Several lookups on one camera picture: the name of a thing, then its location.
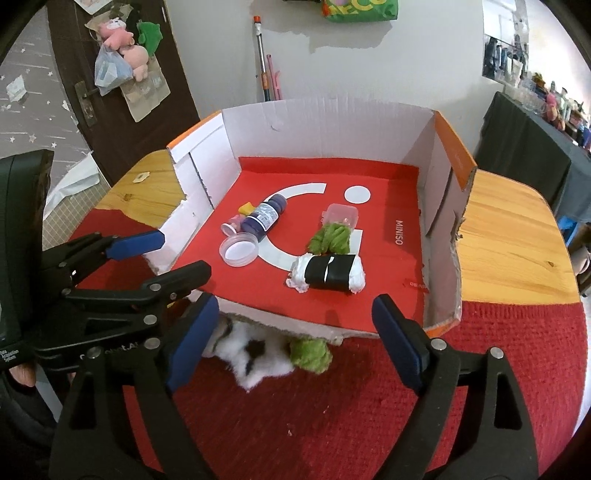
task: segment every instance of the green yarn ball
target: green yarn ball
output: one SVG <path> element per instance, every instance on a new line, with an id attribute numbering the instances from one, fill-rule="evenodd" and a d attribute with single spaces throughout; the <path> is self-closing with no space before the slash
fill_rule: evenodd
<path id="1" fill-rule="evenodd" d="M 332 353 L 325 340 L 294 339 L 290 342 L 290 360 L 296 367 L 320 375 L 329 369 Z"/>

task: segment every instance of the yellow sponge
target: yellow sponge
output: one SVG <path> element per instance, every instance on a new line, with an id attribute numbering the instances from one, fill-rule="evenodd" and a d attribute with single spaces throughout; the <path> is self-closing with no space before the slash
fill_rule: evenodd
<path id="1" fill-rule="evenodd" d="M 249 216 L 254 211 L 255 211 L 255 208 L 253 207 L 252 203 L 250 203 L 250 202 L 245 203 L 244 205 L 242 205 L 238 209 L 238 213 L 241 213 L 245 216 Z"/>

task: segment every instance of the black tablecloth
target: black tablecloth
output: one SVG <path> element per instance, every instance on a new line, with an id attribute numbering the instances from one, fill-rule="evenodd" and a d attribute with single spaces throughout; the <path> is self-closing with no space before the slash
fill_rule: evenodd
<path id="1" fill-rule="evenodd" d="M 482 170 L 525 183 L 557 217 L 591 222 L 591 161 L 564 133 L 496 93 L 475 155 Z"/>

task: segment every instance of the blue gripper pad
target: blue gripper pad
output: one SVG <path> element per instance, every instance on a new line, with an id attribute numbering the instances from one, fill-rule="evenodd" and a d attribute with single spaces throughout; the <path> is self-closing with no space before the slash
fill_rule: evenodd
<path id="1" fill-rule="evenodd" d="M 106 250 L 107 258 L 124 260 L 125 258 L 153 252 L 161 249 L 164 241 L 164 234 L 160 230 L 117 238 Z"/>
<path id="2" fill-rule="evenodd" d="M 421 391 L 424 387 L 421 374 L 429 362 L 424 343 L 428 341 L 427 334 L 418 323 L 404 318 L 389 295 L 375 298 L 371 315 L 400 380 L 415 392 Z"/>
<path id="3" fill-rule="evenodd" d="M 217 326 L 219 312 L 217 298 L 203 293 L 167 334 L 166 341 L 169 343 L 164 347 L 164 355 L 168 359 L 166 385 L 171 392 L 191 380 Z"/>

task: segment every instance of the green bag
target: green bag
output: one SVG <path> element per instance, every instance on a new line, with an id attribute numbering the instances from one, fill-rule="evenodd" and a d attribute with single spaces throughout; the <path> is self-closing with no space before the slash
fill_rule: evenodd
<path id="1" fill-rule="evenodd" d="M 323 0 L 322 14 L 339 23 L 396 20 L 398 0 Z"/>

